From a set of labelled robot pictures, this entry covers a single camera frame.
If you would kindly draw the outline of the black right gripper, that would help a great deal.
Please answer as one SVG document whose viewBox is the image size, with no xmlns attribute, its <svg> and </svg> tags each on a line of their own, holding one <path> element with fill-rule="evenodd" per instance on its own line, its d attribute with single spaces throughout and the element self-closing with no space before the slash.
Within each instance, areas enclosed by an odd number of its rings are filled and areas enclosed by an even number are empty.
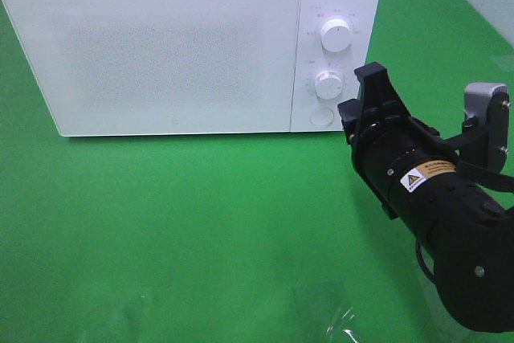
<svg viewBox="0 0 514 343">
<path fill-rule="evenodd" d="M 353 167 L 389 218 L 405 218 L 414 190 L 402 179 L 431 161 L 442 162 L 453 172 L 457 155 L 443 144 L 437 130 L 411 116 L 386 67 L 372 62 L 354 74 L 360 83 L 359 99 L 337 105 Z"/>
</svg>

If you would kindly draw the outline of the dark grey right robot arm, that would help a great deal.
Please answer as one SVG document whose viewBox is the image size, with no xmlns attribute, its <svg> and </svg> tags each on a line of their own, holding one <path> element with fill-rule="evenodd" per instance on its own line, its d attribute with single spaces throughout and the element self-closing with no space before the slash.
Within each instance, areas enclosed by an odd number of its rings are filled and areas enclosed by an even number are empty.
<svg viewBox="0 0 514 343">
<path fill-rule="evenodd" d="M 512 192 L 502 174 L 508 156 L 508 88 L 469 84 L 462 132 L 443 139 L 411 115 L 387 70 L 355 70 L 359 95 L 338 107 L 356 172 L 386 214 L 415 237 L 422 271 L 445 309 L 479 332 L 513 329 L 513 211 L 492 191 Z"/>
</svg>

